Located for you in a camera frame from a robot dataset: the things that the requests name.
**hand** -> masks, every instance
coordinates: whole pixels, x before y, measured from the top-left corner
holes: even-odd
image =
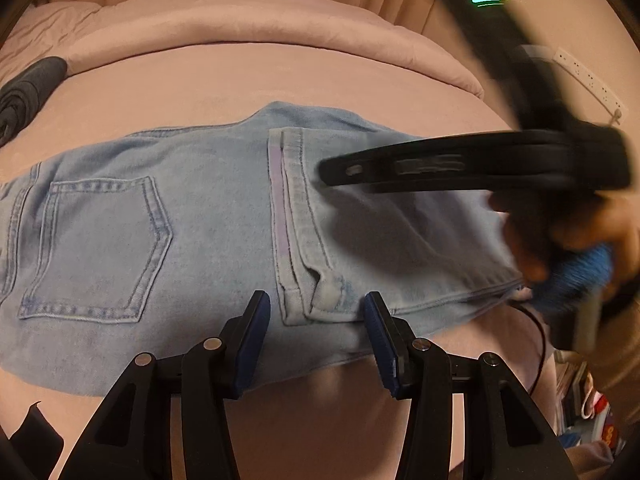
[[[510,196],[513,193],[493,193],[489,197],[489,206],[494,211],[510,213]],[[548,261],[540,255],[541,251],[527,244],[526,234],[520,232],[511,218],[506,219],[503,234],[526,283],[545,281],[549,273]],[[640,232],[630,203],[625,198],[593,195],[580,200],[554,219],[548,236],[559,247],[576,252],[601,242],[611,244],[613,274],[603,291],[605,301],[615,296],[618,288],[635,277],[640,269]]]

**blue clamp pad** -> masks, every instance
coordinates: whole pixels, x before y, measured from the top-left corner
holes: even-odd
[[[234,331],[226,341],[225,360],[235,371],[230,385],[233,398],[239,398],[254,378],[258,356],[271,318],[271,301],[263,290],[256,290]]]
[[[543,316],[574,312],[588,295],[609,283],[612,272],[610,245],[597,245],[553,266],[546,282],[533,287],[529,303]]]
[[[364,297],[364,325],[373,348],[373,355],[378,364],[382,384],[391,392],[392,397],[397,397],[401,390],[398,378],[397,356],[394,346],[387,335],[385,323],[376,306],[372,292]]]

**black clamp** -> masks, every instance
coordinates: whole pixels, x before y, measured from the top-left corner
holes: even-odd
[[[170,400],[175,394],[182,394],[187,478],[238,480],[223,399],[238,399],[250,385],[270,315],[269,297],[258,290],[244,314],[228,320],[218,337],[183,355],[159,360],[149,353],[137,355],[82,432],[60,480],[170,480]],[[0,434],[0,472],[7,471],[0,478],[49,477],[62,453],[62,439],[32,406],[23,426],[37,423],[24,452],[20,430],[11,443]],[[34,457],[37,450],[40,458]]]
[[[446,480],[452,395],[465,396],[464,480],[569,480],[576,473],[553,430],[504,361],[447,354],[392,317],[370,292],[364,319],[382,382],[411,399],[396,480]]]

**jeans seam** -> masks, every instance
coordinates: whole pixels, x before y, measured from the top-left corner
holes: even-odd
[[[421,301],[420,303],[405,305],[401,308],[390,308],[389,312],[393,315],[402,316],[402,314],[411,314],[412,312],[419,310],[429,310],[431,308],[443,306],[444,304],[482,300],[483,298],[490,298],[495,294],[504,293],[510,288],[520,286],[521,284],[522,280],[520,278],[513,278],[508,282],[497,283],[496,285],[489,285],[476,290],[470,290],[468,292],[451,293],[449,295],[442,296],[436,301]]]
[[[259,110],[256,110],[250,116],[242,120],[235,121],[233,123],[203,124],[201,126],[169,126],[165,128],[142,130],[141,132],[135,132],[133,134],[129,134],[127,137],[163,138],[163,137],[169,137],[172,134],[175,135],[175,134],[181,134],[181,133],[196,132],[200,130],[222,130],[223,128],[229,128],[232,126],[241,126],[242,124],[245,124],[248,121],[255,119],[256,116],[264,112],[265,108],[271,107],[271,105],[273,105],[274,103],[276,103],[276,101],[271,102],[270,104],[267,104],[264,108],[260,108]]]
[[[156,226],[154,224],[153,217],[151,216],[149,200],[148,200],[148,197],[146,196],[146,190],[145,190],[145,183],[144,182],[142,182],[142,196],[145,199],[146,211],[147,211],[147,215],[149,216],[149,223],[151,224],[151,227],[154,230],[154,238],[155,238],[155,240],[154,240],[153,247],[152,247],[152,249],[151,249],[151,251],[149,253],[149,256],[146,259],[146,264],[145,264],[144,270],[142,271],[142,273],[139,275],[138,279],[136,280],[136,285],[133,287],[133,291],[131,292],[131,295],[129,296],[129,300],[127,301],[127,306],[124,308],[124,312],[133,311],[131,305],[133,304],[136,295],[140,292],[140,282],[142,282],[142,279],[145,277],[147,269],[151,266],[154,254],[156,253],[156,249],[158,248],[158,241],[160,239],[160,234],[159,234],[158,229],[156,228]]]
[[[304,145],[304,136],[302,135],[302,133],[300,132],[300,130],[298,130],[298,139],[300,140],[300,149],[298,152],[298,161],[300,163],[300,173],[302,175],[302,182],[305,185],[305,203],[306,203],[306,208],[309,211],[309,216],[311,217],[311,223],[314,226],[314,232],[316,233],[316,237],[318,238],[318,243],[320,245],[320,248],[322,249],[322,256],[324,256],[324,262],[326,263],[326,266],[329,270],[335,272],[335,269],[331,266],[331,263],[329,263],[329,256],[327,255],[326,252],[326,246],[324,245],[324,242],[322,241],[322,237],[320,236],[320,231],[318,230],[318,224],[316,222],[316,216],[314,215],[313,209],[311,208],[311,202],[309,200],[309,188],[308,188],[308,183],[307,183],[307,176],[306,176],[306,171],[305,171],[305,165],[304,165],[304,156],[303,156],[303,145]],[[344,298],[344,277],[341,276],[340,277],[340,300],[338,300],[337,304],[335,305],[335,307],[337,308],[343,301]]]
[[[18,269],[18,236],[20,234],[20,220],[29,192],[36,183],[40,175],[40,163],[31,168],[27,184],[18,192],[15,197],[9,217],[9,228],[6,238],[6,275],[0,292],[0,304],[9,296],[15,286],[15,279]]]

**wall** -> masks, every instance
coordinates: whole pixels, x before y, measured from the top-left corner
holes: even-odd
[[[606,0],[514,0],[513,7],[540,44],[562,46],[597,74],[622,99],[629,114],[621,129],[636,158],[640,154],[640,52]],[[468,66],[481,80],[485,102],[509,124],[515,122],[495,83],[473,58],[442,5],[436,1],[423,31]],[[580,83],[558,68],[567,101],[578,117],[607,123],[609,113]]]

